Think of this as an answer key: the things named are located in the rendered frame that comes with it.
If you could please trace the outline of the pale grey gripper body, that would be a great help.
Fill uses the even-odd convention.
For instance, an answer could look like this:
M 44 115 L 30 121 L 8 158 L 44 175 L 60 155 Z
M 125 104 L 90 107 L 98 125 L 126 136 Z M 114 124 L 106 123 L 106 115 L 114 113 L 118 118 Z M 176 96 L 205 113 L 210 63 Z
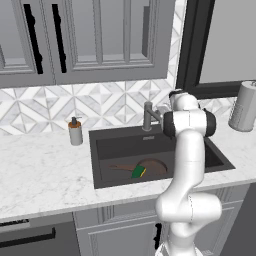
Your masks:
M 157 113 L 160 116 L 163 116 L 166 112 L 169 112 L 171 110 L 170 106 L 168 104 L 159 105 L 156 107 Z

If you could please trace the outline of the dark grey sink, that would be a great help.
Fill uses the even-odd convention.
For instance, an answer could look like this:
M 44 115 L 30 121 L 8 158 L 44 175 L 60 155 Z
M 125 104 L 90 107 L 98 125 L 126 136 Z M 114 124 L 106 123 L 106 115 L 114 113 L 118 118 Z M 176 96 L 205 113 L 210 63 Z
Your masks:
M 165 136 L 160 125 L 152 125 L 149 132 L 141 126 L 94 130 L 89 132 L 89 141 L 95 189 L 173 177 L 176 139 Z M 156 173 L 147 168 L 141 178 L 132 178 L 128 170 L 110 168 L 135 166 L 144 159 L 160 160 L 165 168 Z

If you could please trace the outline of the green and yellow sponge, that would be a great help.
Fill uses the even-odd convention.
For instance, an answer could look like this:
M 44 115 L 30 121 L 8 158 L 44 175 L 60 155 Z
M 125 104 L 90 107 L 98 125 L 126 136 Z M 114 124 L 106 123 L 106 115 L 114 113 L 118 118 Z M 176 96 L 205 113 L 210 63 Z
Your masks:
M 137 165 L 132 171 L 132 178 L 140 178 L 146 172 L 146 168 L 142 165 Z

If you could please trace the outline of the dark grey tap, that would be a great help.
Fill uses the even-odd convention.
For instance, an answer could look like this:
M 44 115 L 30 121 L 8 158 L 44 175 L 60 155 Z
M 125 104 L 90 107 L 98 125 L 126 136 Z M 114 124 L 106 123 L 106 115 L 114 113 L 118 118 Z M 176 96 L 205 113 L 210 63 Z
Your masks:
M 144 116 L 143 116 L 143 126 L 142 129 L 146 132 L 151 130 L 151 118 L 154 118 L 156 121 L 161 122 L 162 117 L 161 113 L 152 109 L 153 104 L 150 101 L 144 103 Z

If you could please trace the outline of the grey soap dispenser orange collar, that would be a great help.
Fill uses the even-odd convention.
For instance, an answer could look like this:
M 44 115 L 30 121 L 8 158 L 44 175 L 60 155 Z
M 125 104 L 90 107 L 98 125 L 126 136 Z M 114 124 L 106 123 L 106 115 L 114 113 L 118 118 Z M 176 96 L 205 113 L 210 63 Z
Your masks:
M 73 146 L 79 146 L 83 143 L 82 125 L 78 117 L 72 117 L 68 123 L 70 143 Z

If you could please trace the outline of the black framed window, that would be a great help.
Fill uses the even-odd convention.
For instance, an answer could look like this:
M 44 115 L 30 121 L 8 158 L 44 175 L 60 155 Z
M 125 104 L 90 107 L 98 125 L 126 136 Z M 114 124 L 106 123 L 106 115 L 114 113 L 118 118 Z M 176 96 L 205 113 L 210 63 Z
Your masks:
M 176 86 L 213 99 L 243 81 L 256 81 L 256 0 L 187 0 Z

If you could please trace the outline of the grey base cupboard door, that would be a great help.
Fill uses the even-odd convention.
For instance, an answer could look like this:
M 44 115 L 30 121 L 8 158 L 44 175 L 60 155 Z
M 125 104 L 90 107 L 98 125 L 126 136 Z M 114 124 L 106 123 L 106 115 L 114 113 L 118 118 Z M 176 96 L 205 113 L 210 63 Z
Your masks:
M 222 203 L 222 215 L 219 220 L 202 228 L 196 235 L 195 245 L 203 256 L 220 256 L 230 234 L 250 185 L 230 186 L 208 190 Z
M 155 256 L 155 199 L 81 210 L 73 213 L 81 256 Z

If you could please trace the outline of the grey dishwasher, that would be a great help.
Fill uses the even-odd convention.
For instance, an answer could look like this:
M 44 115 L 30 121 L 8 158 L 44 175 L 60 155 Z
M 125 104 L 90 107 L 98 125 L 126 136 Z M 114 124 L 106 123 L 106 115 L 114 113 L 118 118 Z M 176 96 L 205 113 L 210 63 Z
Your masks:
M 0 221 L 0 256 L 80 256 L 72 214 Z

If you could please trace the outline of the grey wide wall cupboard door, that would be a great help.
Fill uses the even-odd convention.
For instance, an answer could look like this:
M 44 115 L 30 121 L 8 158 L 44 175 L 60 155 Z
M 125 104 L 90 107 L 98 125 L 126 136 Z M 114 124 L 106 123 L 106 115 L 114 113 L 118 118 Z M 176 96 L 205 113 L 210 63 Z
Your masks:
M 61 72 L 52 4 L 58 4 L 67 72 Z M 175 0 L 51 0 L 47 5 L 59 84 L 167 76 Z

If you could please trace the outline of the grey narrow wall cupboard door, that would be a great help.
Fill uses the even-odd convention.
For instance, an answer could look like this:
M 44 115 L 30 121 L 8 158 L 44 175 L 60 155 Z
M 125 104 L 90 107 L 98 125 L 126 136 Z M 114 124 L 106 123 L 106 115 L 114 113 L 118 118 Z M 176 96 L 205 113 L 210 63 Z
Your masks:
M 43 74 L 36 70 L 23 5 L 31 6 Z M 42 0 L 0 0 L 0 89 L 53 85 L 54 74 Z

